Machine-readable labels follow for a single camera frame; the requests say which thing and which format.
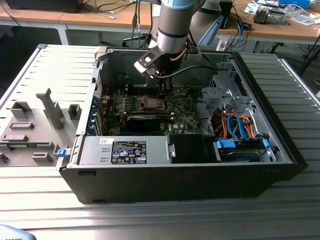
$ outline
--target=electronic device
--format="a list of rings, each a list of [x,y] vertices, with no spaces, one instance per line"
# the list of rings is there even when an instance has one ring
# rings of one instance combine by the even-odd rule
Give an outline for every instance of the electronic device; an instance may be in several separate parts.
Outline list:
[[[310,0],[279,0],[279,3],[282,5],[295,4],[303,9],[307,9],[310,4]]]
[[[256,24],[270,23],[283,25],[286,21],[286,15],[281,10],[259,6],[253,16],[253,21]]]
[[[5,0],[11,9],[36,9],[76,13],[84,0]]]
[[[178,74],[160,98],[158,81],[130,64],[145,52],[110,48],[97,59],[74,145],[58,152],[80,202],[257,197],[307,166],[238,53],[204,53],[223,70]]]
[[[223,21],[220,26],[221,29],[225,29],[227,27],[227,21],[230,16],[232,6],[232,0],[220,0],[221,15],[223,16]]]

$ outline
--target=black box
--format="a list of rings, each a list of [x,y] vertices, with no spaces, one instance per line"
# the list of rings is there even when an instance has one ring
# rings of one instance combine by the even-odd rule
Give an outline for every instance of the black box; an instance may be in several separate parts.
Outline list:
[[[52,10],[76,13],[84,0],[5,0],[11,9]]]
[[[226,28],[232,5],[232,0],[220,0],[221,15],[223,16],[223,21],[221,23],[220,29]]]

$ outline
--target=white object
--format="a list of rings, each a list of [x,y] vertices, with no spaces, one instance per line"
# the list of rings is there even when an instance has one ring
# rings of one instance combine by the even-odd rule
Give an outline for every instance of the white object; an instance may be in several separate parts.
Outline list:
[[[260,4],[255,4],[255,3],[248,3],[248,6],[244,10],[245,13],[247,14],[256,14],[256,11],[258,10],[258,7],[261,7],[263,9],[272,9],[270,6],[264,6]]]
[[[265,4],[265,5],[273,5],[275,7],[279,7],[279,2],[275,0],[259,0],[258,4]]]
[[[291,20],[299,23],[299,24],[303,24],[305,26],[310,26],[312,24],[315,24],[316,21],[309,17],[309,16],[305,16],[305,15],[299,15],[299,16],[295,16],[295,17],[292,17],[290,18]]]

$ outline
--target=gray floor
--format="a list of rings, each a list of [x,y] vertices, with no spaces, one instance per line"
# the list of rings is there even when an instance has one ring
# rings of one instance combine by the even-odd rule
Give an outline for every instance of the gray floor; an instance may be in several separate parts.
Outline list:
[[[8,88],[18,74],[19,70],[23,67],[28,57],[31,55],[35,47],[40,44],[60,44],[60,38],[58,31],[55,29],[47,28],[31,28],[31,27],[14,27],[14,37],[9,38],[6,36],[0,39],[0,96],[5,92],[4,88]],[[110,46],[121,46],[122,39],[130,38],[130,33],[119,32],[104,32],[103,39]],[[79,46],[97,46],[99,43],[98,33],[95,31],[80,31],[69,30],[68,40],[71,45]],[[214,50],[216,48],[217,41],[212,46],[206,49]],[[267,49],[268,44],[261,43],[255,52],[259,53],[263,48]],[[248,42],[246,50],[252,50],[252,43]],[[304,59],[302,55],[304,52],[298,47],[297,44],[287,44],[279,46],[275,52],[278,57],[285,58],[289,64],[296,71],[299,70]],[[320,60],[315,60],[307,71],[302,76],[303,80],[308,84],[314,93],[318,90],[314,86],[313,81],[315,78],[320,77]]]

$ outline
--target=sticker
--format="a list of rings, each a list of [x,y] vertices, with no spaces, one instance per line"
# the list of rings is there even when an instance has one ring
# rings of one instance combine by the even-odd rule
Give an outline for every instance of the sticker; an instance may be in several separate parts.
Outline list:
[[[112,144],[114,140],[114,138],[100,138],[100,144]]]
[[[113,141],[112,164],[146,164],[145,141]]]

